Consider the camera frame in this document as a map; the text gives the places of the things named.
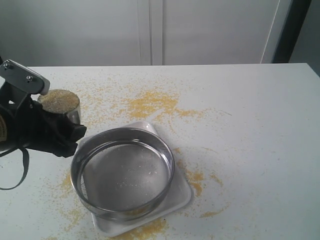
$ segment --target stainless steel ring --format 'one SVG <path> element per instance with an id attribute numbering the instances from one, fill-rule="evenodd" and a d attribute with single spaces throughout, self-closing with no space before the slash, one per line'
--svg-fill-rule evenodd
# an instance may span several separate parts
<path id="1" fill-rule="evenodd" d="M 160 176 L 157 176 L 157 177 L 161 178 L 162 180 L 165 180 L 166 181 L 165 184 L 161 185 L 161 188 L 158 185 L 156 186 L 157 181 L 150 182 L 150 184 L 143 182 L 142 184 L 147 189 L 161 189 L 159 190 L 158 194 L 152 197 L 152 199 L 149 199 L 148 201 L 143 202 L 142 204 L 137 203 L 137 205 L 135 205 L 134 207 L 129 207 L 129 208 L 123 207 L 121 209 L 120 207 L 115 208 L 115 207 L 102 206 L 101 203 L 97 204 L 96 202 L 93 202 L 92 199 L 90 199 L 87 195 L 84 194 L 84 191 L 88 192 L 87 190 L 89 190 L 89 189 L 84 190 L 84 183 L 83 183 L 83 180 L 84 180 L 83 174 L 86 166 L 90 163 L 92 159 L 94 159 L 94 157 L 97 154 L 102 153 L 103 151 L 106 151 L 108 149 L 111 149 L 114 146 L 127 146 L 127 148 L 121 148 L 122 154 L 126 153 L 126 149 L 130 151 L 132 149 L 131 146 L 138 146 L 139 148 L 145 149 L 147 152 L 149 151 L 150 153 L 153 154 L 153 156 L 157 156 L 157 161 L 162 161 L 161 164 L 165 166 L 166 173 L 163 171 L 159 173 Z M 137 159 L 136 153 L 134 154 L 135 155 L 133 155 L 132 157 L 134 159 Z M 109 160 L 110 159 L 106 157 L 106 158 L 103 158 L 102 161 L 109 161 Z M 148 165 L 149 164 L 148 159 L 145 159 L 145 161 L 146 161 L 146 165 Z M 71 182 L 72 182 L 73 188 L 78 194 L 82 204 L 90 212 L 105 219 L 112 219 L 117 221 L 128 221 L 128 220 L 140 218 L 150 213 L 162 202 L 162 200 L 165 198 L 171 186 L 171 182 L 174 176 L 174 171 L 175 171 L 175 161 L 174 161 L 173 154 L 170 148 L 168 147 L 168 145 L 161 138 L 159 138 L 157 135 L 149 131 L 145 131 L 142 129 L 122 127 L 122 128 L 115 128 L 115 129 L 104 131 L 96 136 L 93 136 L 88 141 L 86 141 L 78 149 L 78 151 L 73 157 L 70 174 L 71 174 Z M 143 176 L 145 175 L 148 176 L 148 173 L 143 172 L 143 169 L 141 169 L 141 173 L 139 171 L 139 172 L 133 172 L 132 174 L 141 174 Z M 107 183 L 108 189 L 105 189 L 105 190 L 108 193 L 110 193 L 110 191 L 111 193 L 117 193 L 112 189 L 110 190 L 110 188 L 116 187 L 114 186 L 116 185 L 116 183 L 114 183 L 114 185 L 110 185 L 109 182 Z M 134 194 L 131 194 L 131 195 L 132 196 L 129 195 L 128 198 L 132 198 L 134 201 L 135 196 Z M 115 198 L 112 194 L 110 195 L 110 198 L 112 198 L 113 201 L 118 201 L 118 202 L 124 201 L 124 199 Z"/>

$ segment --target sieve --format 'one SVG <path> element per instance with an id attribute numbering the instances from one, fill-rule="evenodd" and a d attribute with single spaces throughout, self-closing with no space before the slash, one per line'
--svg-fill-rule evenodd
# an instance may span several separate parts
<path id="1" fill-rule="evenodd" d="M 82 204 L 104 219 L 128 221 L 165 198 L 175 170 L 173 154 L 157 135 L 121 127 L 91 137 L 73 157 L 71 182 Z"/>

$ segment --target metal sieve rim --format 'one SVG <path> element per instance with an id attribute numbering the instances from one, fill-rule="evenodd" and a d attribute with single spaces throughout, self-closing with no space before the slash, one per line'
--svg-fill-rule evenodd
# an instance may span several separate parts
<path id="1" fill-rule="evenodd" d="M 113 133 L 113 132 L 123 131 L 123 130 L 143 132 L 143 133 L 145 133 L 147 135 L 152 136 L 153 138 L 156 138 L 158 141 L 160 141 L 162 147 L 165 147 L 167 153 L 169 153 L 169 158 L 170 159 L 167 159 L 167 157 L 163 156 L 163 154 L 161 152 L 159 152 L 157 149 L 155 149 L 154 147 L 150 146 L 149 144 L 147 144 L 147 143 L 145 143 L 143 141 L 139 141 L 138 139 L 126 139 L 126 140 L 119 139 L 119 140 L 108 141 L 108 142 L 105 142 L 103 144 L 97 145 L 92 150 L 90 150 L 87 154 L 84 154 L 83 157 L 81 157 L 80 159 L 78 159 L 76 161 L 77 156 L 79 155 L 79 152 L 81 151 L 81 149 L 83 149 L 85 146 L 87 146 L 89 144 L 92 144 L 92 142 L 94 142 L 95 139 L 100 138 L 100 137 L 105 136 L 105 135 L 108 135 L 108 134 Z M 169 169 L 169 173 L 170 173 L 169 179 L 168 179 L 165 187 L 162 189 L 162 191 L 158 195 L 156 195 L 154 198 L 152 198 L 151 200 L 149 200 L 149 201 L 147 201 L 147 202 L 145 202 L 145 203 L 143 203 L 141 205 L 138 205 L 138 206 L 135 206 L 135 207 L 132 207 L 132 208 L 128 208 L 128 209 L 123 209 L 123 210 L 122 209 L 107 209 L 107 208 L 102 208 L 100 206 L 97 206 L 94 203 L 92 203 L 91 201 L 89 201 L 84 196 L 83 191 L 79 190 L 79 188 L 78 188 L 78 184 L 79 184 L 79 181 L 81 181 L 81 177 L 82 177 L 83 171 L 84 171 L 86 165 L 88 164 L 88 162 L 92 159 L 92 157 L 94 157 L 99 152 L 101 152 L 101 151 L 103 151 L 105 149 L 108 149 L 110 147 L 113 147 L 113 146 L 120 146 L 120 145 L 126 145 L 126 144 L 140 145 L 140 146 L 143 146 L 143 147 L 148 148 L 148 149 L 151 148 L 151 149 L 154 150 L 155 153 L 157 153 L 157 154 L 159 154 L 161 156 L 162 161 L 171 161 L 171 164 L 166 164 L 167 167 L 170 167 L 170 169 Z M 74 169 L 75 167 L 77 167 L 76 163 L 80 164 L 80 169 L 78 171 L 75 171 L 75 169 Z M 119 127 L 119 128 L 114 128 L 114 129 L 110 129 L 110 130 L 101 132 L 101 133 L 91 137 L 88 141 L 86 141 L 78 149 L 78 151 L 74 155 L 72 163 L 71 163 L 70 172 L 71 172 L 70 174 L 71 174 L 72 187 L 76 191 L 78 197 L 80 197 L 80 199 L 82 201 L 84 201 L 86 204 L 88 204 L 89 206 L 91 206 L 91 207 L 93 207 L 95 209 L 98 209 L 98 210 L 101 210 L 101 211 L 104 211 L 104 212 L 108 212 L 108 213 L 125 213 L 125 212 L 134 211 L 136 209 L 140 209 L 140 208 L 146 207 L 146 206 L 148 206 L 148 205 L 150 205 L 152 203 L 155 203 L 158 199 L 161 199 L 164 194 L 166 194 L 166 192 L 168 191 L 168 189 L 169 189 L 169 187 L 171 185 L 171 182 L 172 182 L 172 179 L 173 179 L 173 176 L 174 176 L 175 160 L 174 160 L 174 156 L 173 156 L 172 151 L 170 150 L 169 146 L 159 136 L 153 134 L 152 132 L 149 132 L 149 131 L 146 131 L 146 130 L 143 130 L 143 129 L 140 129 L 140 128 Z"/>

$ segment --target cabinet door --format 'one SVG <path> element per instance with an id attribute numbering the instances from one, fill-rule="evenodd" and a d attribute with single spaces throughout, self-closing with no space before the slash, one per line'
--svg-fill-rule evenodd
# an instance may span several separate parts
<path id="1" fill-rule="evenodd" d="M 10 0 L 0 55 L 27 66 L 150 65 L 148 0 Z"/>
<path id="2" fill-rule="evenodd" d="M 271 62 L 290 2 L 163 0 L 163 64 Z"/>

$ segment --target white table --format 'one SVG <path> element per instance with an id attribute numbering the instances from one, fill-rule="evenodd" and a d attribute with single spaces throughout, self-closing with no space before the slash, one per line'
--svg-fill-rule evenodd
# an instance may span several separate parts
<path id="1" fill-rule="evenodd" d="M 146 119 L 185 165 L 191 204 L 123 239 L 320 239 L 320 79 L 308 65 L 34 69 L 79 95 L 87 135 Z M 18 181 L 20 157 L 0 159 L 1 186 Z M 0 191 L 1 239 L 105 239 L 71 160 L 30 151 L 25 182 Z"/>

